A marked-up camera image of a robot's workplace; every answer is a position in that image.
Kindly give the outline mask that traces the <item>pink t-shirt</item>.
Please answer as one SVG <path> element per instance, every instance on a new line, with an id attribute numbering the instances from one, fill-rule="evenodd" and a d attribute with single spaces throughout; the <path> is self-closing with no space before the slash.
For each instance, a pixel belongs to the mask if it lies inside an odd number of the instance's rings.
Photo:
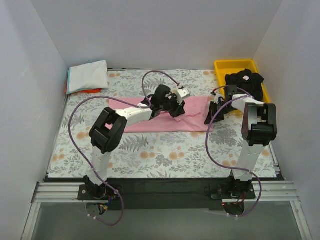
<path id="1" fill-rule="evenodd" d="M 191 96 L 185 100 L 185 114 L 171 117 L 168 112 L 149 121 L 127 126 L 125 133 L 169 133 L 169 132 L 205 132 L 208 127 L 205 120 L 209 112 L 208 96 Z"/>

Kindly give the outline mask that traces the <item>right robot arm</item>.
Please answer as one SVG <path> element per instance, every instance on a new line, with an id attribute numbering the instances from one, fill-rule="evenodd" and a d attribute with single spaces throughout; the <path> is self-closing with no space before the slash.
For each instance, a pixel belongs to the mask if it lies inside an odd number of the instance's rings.
<path id="1" fill-rule="evenodd" d="M 254 167 L 262 151 L 277 136 L 277 111 L 273 103 L 264 103 L 236 85 L 223 86 L 224 95 L 212 91 L 214 100 L 209 104 L 205 124 L 212 129 L 213 123 L 224 120 L 227 113 L 238 110 L 243 114 L 241 136 L 242 149 L 235 166 L 229 166 L 230 175 L 215 188 L 206 187 L 214 200 L 224 197 L 237 199 L 252 192 Z"/>

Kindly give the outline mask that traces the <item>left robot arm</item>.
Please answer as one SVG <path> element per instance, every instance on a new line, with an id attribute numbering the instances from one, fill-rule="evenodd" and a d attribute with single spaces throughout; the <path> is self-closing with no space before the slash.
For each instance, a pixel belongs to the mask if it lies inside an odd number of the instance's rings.
<path id="1" fill-rule="evenodd" d="M 181 87 L 172 92 L 168 86 L 161 84 L 154 94 L 145 97 L 137 107 L 103 109 L 89 132 L 93 151 L 90 163 L 93 170 L 83 178 L 87 193 L 95 200 L 101 200 L 107 195 L 104 181 L 108 179 L 109 158 L 120 144 L 127 127 L 153 120 L 162 112 L 169 113 L 173 118 L 179 117 L 186 113 L 185 99 L 189 97 L 187 88 Z"/>

